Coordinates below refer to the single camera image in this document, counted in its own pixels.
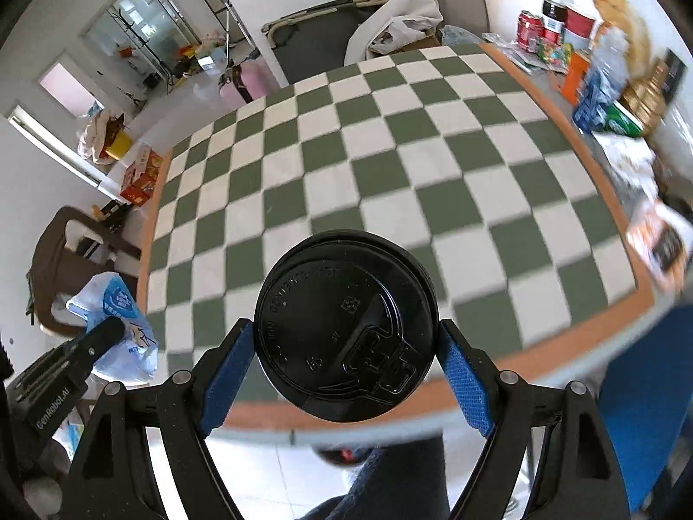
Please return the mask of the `blue plastic wrapper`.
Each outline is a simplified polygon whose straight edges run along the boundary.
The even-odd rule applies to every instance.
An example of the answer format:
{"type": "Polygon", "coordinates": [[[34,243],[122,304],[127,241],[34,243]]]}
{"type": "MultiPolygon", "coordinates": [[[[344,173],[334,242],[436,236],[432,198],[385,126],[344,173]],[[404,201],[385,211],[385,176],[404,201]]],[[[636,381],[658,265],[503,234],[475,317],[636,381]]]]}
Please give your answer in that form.
{"type": "Polygon", "coordinates": [[[100,341],[93,373],[125,386],[150,383],[159,364],[159,345],[153,329],[137,306],[124,279],[112,271],[98,273],[66,308],[86,322],[89,339],[100,341]]]}

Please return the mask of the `black plastic cup lid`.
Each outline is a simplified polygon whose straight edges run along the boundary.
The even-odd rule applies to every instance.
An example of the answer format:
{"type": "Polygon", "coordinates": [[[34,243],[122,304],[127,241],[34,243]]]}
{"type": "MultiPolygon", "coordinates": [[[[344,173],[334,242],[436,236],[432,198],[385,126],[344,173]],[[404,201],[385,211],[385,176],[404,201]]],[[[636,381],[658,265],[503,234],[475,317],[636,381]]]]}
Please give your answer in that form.
{"type": "Polygon", "coordinates": [[[314,417],[358,423],[393,410],[434,361],[434,285],[409,251],[359,230],[302,240],[257,298],[254,345],[278,393],[314,417]]]}

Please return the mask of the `blue stool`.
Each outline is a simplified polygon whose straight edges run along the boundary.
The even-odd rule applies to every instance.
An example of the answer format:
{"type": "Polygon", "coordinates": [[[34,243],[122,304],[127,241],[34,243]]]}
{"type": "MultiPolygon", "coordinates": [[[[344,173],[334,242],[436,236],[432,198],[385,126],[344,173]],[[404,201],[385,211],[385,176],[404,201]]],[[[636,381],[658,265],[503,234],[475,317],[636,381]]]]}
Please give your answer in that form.
{"type": "Polygon", "coordinates": [[[630,510],[667,465],[692,401],[692,308],[673,309],[609,363],[598,407],[630,510]]]}

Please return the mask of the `dark wooden chair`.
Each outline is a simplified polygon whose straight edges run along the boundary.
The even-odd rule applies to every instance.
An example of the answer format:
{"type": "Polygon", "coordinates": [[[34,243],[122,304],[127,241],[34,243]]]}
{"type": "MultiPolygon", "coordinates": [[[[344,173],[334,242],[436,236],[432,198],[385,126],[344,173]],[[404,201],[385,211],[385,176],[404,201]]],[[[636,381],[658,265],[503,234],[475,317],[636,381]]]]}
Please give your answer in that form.
{"type": "Polygon", "coordinates": [[[106,247],[140,260],[141,249],[125,240],[83,211],[60,208],[35,245],[27,273],[29,300],[27,315],[36,318],[49,335],[71,339],[84,331],[84,325],[59,322],[53,315],[53,302],[59,295],[76,295],[95,275],[114,271],[114,265],[97,264],[67,248],[67,225],[76,221],[104,240],[106,247]]]}

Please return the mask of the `red orange cardboard box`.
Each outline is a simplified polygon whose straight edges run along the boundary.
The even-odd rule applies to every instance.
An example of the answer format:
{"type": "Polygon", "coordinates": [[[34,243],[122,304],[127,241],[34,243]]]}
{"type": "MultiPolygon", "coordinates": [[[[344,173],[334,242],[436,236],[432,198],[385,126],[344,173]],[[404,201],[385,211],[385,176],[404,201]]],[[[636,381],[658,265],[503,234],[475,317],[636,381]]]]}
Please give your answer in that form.
{"type": "Polygon", "coordinates": [[[135,207],[147,203],[154,194],[161,164],[162,157],[147,144],[142,144],[123,175],[120,196],[135,207]]]}

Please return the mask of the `orange white snack packet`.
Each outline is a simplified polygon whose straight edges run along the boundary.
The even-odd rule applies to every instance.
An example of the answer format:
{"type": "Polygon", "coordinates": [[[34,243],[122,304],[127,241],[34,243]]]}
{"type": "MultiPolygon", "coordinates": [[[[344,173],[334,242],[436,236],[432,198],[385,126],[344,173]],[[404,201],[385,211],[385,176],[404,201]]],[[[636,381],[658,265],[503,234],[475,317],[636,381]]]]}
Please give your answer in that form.
{"type": "Polygon", "coordinates": [[[692,223],[660,200],[644,198],[626,232],[627,242],[665,293],[680,293],[692,258],[692,223]]]}

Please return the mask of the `yellow bin with clothes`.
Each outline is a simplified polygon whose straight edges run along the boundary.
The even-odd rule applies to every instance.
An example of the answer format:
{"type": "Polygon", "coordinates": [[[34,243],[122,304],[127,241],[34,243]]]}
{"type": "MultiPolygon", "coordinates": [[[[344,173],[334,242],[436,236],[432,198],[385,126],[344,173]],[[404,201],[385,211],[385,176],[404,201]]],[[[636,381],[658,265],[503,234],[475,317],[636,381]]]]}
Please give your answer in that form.
{"type": "Polygon", "coordinates": [[[99,109],[79,117],[76,152],[94,166],[120,161],[134,144],[127,132],[126,116],[99,109]]]}

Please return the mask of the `crumpled white tissue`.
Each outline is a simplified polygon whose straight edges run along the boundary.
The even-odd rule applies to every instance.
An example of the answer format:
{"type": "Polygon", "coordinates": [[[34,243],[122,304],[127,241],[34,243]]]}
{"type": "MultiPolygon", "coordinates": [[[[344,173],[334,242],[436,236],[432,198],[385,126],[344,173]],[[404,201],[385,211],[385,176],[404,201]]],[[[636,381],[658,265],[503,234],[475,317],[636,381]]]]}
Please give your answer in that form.
{"type": "Polygon", "coordinates": [[[593,137],[623,181],[640,189],[650,200],[658,196],[653,170],[655,153],[644,139],[613,133],[594,133],[593,137]]]}

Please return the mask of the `green white checkered mat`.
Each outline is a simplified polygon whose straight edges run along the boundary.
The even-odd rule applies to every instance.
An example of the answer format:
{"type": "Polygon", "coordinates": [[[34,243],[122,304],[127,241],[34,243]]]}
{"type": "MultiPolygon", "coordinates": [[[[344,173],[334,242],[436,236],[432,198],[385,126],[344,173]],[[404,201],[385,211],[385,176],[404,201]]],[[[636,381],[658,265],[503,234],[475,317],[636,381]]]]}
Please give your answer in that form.
{"type": "Polygon", "coordinates": [[[409,250],[442,316],[528,379],[578,376],[654,310],[625,210],[565,105],[491,48],[317,74],[162,153],[140,285],[161,377],[253,313],[284,252],[331,229],[409,250]]]}

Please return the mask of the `green white cup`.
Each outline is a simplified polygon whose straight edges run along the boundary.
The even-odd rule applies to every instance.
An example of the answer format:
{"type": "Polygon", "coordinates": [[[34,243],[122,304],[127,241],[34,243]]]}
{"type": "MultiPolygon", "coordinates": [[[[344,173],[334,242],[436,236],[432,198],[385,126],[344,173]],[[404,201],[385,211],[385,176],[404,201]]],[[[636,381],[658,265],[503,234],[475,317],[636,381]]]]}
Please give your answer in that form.
{"type": "Polygon", "coordinates": [[[607,132],[633,137],[633,139],[644,135],[644,126],[638,120],[638,117],[633,115],[620,102],[613,102],[606,109],[604,128],[607,132]]]}

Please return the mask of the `black coat rack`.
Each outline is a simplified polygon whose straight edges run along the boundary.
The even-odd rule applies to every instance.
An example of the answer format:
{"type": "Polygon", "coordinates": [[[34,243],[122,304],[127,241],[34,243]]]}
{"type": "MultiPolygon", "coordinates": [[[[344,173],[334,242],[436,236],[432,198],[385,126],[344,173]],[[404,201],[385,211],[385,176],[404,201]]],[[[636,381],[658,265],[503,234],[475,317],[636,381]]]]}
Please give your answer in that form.
{"type": "Polygon", "coordinates": [[[126,11],[120,5],[110,6],[108,14],[168,86],[185,77],[187,58],[182,49],[195,46],[198,38],[179,16],[160,5],[147,13],[137,7],[126,11]]]}

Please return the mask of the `clear water bottle blue label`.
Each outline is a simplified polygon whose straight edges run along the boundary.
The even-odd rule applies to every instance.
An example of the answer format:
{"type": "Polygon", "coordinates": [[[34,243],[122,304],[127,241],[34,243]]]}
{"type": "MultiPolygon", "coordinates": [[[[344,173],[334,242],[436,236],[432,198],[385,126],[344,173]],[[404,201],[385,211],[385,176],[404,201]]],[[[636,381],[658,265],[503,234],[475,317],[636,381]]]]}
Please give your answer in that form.
{"type": "Polygon", "coordinates": [[[591,54],[580,100],[572,114],[573,123],[584,133],[604,126],[607,109],[622,95],[628,81],[626,34],[609,27],[591,54]]]}

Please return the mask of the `grey folding bed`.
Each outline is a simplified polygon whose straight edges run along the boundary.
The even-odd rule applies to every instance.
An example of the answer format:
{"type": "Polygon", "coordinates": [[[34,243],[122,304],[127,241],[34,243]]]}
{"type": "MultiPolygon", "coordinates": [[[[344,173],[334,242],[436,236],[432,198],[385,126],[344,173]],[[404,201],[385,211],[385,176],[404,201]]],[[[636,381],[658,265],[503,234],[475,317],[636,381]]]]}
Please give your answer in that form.
{"type": "Polygon", "coordinates": [[[269,42],[289,83],[344,65],[356,29],[389,0],[332,0],[266,23],[269,42]]]}

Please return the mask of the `red soda can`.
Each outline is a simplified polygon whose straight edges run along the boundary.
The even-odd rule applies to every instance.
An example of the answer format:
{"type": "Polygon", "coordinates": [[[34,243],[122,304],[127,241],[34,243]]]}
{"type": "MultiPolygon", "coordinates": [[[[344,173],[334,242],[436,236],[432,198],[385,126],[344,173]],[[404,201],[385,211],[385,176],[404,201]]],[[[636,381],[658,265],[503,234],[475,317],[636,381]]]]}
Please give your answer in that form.
{"type": "Polygon", "coordinates": [[[544,32],[543,17],[529,11],[521,11],[518,16],[517,45],[524,51],[537,54],[541,35],[544,32]]]}

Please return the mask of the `dark cola bottle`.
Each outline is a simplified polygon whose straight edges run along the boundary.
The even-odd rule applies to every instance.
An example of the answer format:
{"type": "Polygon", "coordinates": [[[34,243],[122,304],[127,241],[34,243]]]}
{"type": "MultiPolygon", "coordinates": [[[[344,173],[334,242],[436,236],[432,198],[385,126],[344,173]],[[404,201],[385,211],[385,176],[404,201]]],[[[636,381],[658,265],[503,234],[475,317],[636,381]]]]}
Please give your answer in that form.
{"type": "Polygon", "coordinates": [[[564,0],[544,0],[541,6],[543,38],[560,45],[564,38],[567,7],[564,0]]]}

